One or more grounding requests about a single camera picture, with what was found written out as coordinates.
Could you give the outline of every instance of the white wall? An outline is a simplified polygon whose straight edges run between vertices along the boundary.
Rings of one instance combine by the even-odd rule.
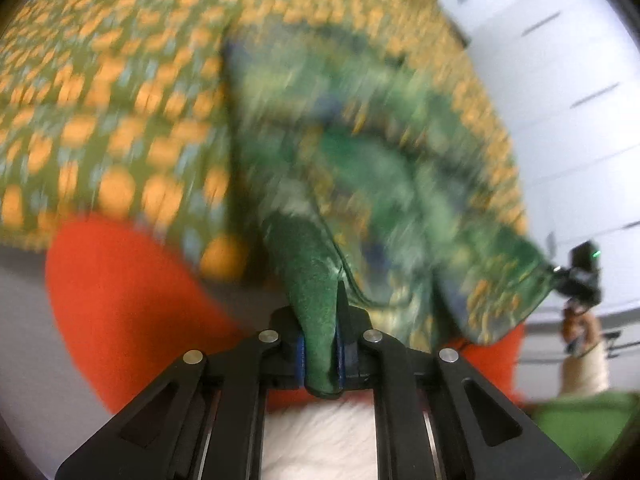
[[[552,399],[560,391],[564,345],[559,334],[527,335],[516,369],[516,390],[527,400]],[[554,364],[540,363],[554,361]]]
[[[640,54],[606,0],[441,0],[511,133],[530,235],[602,247],[600,312],[640,304]],[[530,318],[559,319],[551,295]]]

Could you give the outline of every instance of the green and orange patterned blanket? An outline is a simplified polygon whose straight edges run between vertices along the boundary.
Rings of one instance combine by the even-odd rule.
[[[262,240],[330,392],[338,280],[414,348],[546,296],[508,135],[436,0],[33,0],[0,38],[0,240],[68,215],[238,280]]]

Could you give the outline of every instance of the patterned fabric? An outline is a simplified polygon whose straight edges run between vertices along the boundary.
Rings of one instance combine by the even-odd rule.
[[[290,51],[274,28],[247,41],[265,20],[284,24]],[[233,95],[231,24],[255,49],[227,51]],[[300,94],[287,91],[290,54]],[[256,182],[267,162],[274,179]],[[149,226],[230,280],[262,232],[322,391],[335,387],[338,276],[376,326],[423,349],[458,330],[492,342],[548,291],[516,236],[508,136],[436,0],[28,3],[0,39],[0,240],[45,247],[88,210]]]
[[[232,29],[223,59],[240,174],[321,348],[338,279],[377,326],[421,348],[458,328],[495,342],[546,296],[549,265],[488,210],[482,143],[430,74],[341,28],[278,20]]]

